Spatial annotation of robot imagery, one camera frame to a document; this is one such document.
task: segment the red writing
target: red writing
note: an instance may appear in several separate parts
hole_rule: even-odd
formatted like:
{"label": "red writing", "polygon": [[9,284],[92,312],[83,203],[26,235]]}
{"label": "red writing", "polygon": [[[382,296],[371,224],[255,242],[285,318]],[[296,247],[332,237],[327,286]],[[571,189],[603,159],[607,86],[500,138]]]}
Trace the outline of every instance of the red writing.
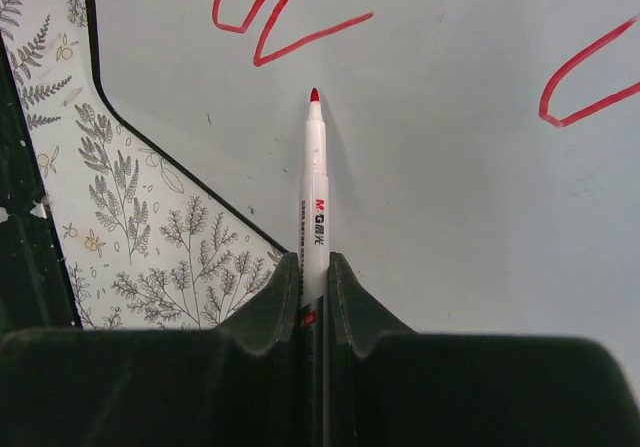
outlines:
{"label": "red writing", "polygon": [[[249,10],[249,13],[247,14],[247,17],[244,19],[244,22],[242,22],[242,25],[234,26],[234,25],[224,24],[220,22],[219,12],[220,12],[220,3],[222,2],[222,0],[213,0],[213,9],[211,11],[211,17],[213,19],[213,23],[220,30],[235,32],[238,34],[244,34],[249,28],[249,26],[251,25],[251,22],[253,22],[253,19],[258,14],[258,11],[260,10],[260,8],[262,7],[265,1],[266,0],[255,0],[253,5],[251,6],[251,9]],[[289,0],[278,1],[276,6],[273,8],[273,12],[271,12],[271,15],[269,16],[267,23],[262,29],[262,33],[260,34],[260,38],[258,39],[258,45],[256,45],[255,54],[253,56],[253,65],[255,65],[256,67],[260,67],[261,65],[264,65],[266,63],[273,62],[274,60],[277,60],[280,57],[283,57],[287,54],[290,54],[291,52],[294,52],[295,50],[298,50],[300,47],[303,47],[304,45],[310,42],[335,34],[337,32],[340,32],[341,30],[345,30],[349,27],[360,24],[366,20],[369,20],[371,17],[373,17],[373,12],[369,12],[368,14],[364,14],[359,17],[354,17],[353,19],[346,20],[337,25],[334,25],[333,27],[329,27],[328,29],[320,30],[313,34],[309,34],[305,37],[302,37],[301,39],[293,42],[292,44],[287,45],[286,47],[283,47],[281,49],[278,49],[271,54],[263,55],[262,51],[264,49],[264,44],[267,42],[267,39],[269,38],[269,34],[271,33],[271,30],[275,26],[276,22],[278,21],[278,17],[280,16],[284,8],[287,6],[288,2]]]}
{"label": "red writing", "polygon": [[312,324],[315,324],[317,318],[318,318],[318,314],[315,310],[310,314],[305,315],[300,321],[300,328],[304,329],[306,327],[309,327]]}
{"label": "red writing", "polygon": [[573,114],[565,117],[564,119],[558,119],[549,113],[549,102],[551,102],[551,97],[553,96],[553,92],[560,83],[560,81],[569,74],[573,69],[575,69],[580,63],[584,62],[590,56],[595,54],[597,51],[602,49],[605,45],[609,44],[613,40],[620,37],[624,34],[637,20],[637,17],[633,17],[627,20],[624,24],[616,27],[608,34],[600,37],[593,44],[589,45],[587,48],[578,52],[575,56],[573,56],[568,62],[566,62],[558,71],[553,74],[549,82],[547,83],[544,91],[542,92],[542,97],[540,98],[540,106],[538,110],[538,114],[543,120],[546,120],[551,125],[555,127],[566,127],[568,125],[577,122],[578,120],[584,119],[585,117],[590,116],[591,114],[595,114],[596,112],[609,107],[616,102],[620,102],[621,100],[626,99],[627,97],[631,97],[634,94],[640,92],[640,82],[633,84],[626,89],[622,89],[615,94],[611,94],[604,99],[599,100],[582,110],[574,112]]}

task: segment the marker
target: marker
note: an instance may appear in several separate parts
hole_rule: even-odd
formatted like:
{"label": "marker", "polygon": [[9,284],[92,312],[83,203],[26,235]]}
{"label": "marker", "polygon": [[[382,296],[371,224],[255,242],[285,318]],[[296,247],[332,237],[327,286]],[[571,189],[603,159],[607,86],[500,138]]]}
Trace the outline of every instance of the marker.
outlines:
{"label": "marker", "polygon": [[329,269],[329,178],[327,135],[320,96],[311,92],[305,125],[304,159],[300,185],[300,345],[303,380],[303,445],[328,445],[328,323],[327,274]]}

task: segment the white surface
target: white surface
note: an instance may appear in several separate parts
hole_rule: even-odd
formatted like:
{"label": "white surface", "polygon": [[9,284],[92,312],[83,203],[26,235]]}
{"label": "white surface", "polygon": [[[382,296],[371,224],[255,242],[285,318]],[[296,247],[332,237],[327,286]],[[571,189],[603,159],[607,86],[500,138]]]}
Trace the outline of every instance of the white surface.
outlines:
{"label": "white surface", "polygon": [[[375,15],[262,67],[278,0],[244,35],[213,25],[212,1],[97,0],[124,118],[294,250],[317,86],[331,248],[373,295],[418,330],[595,338],[640,386],[640,96],[564,129],[537,115],[551,75],[640,0],[290,0],[265,53]],[[639,41],[636,25],[585,61],[552,112],[637,82]]]}

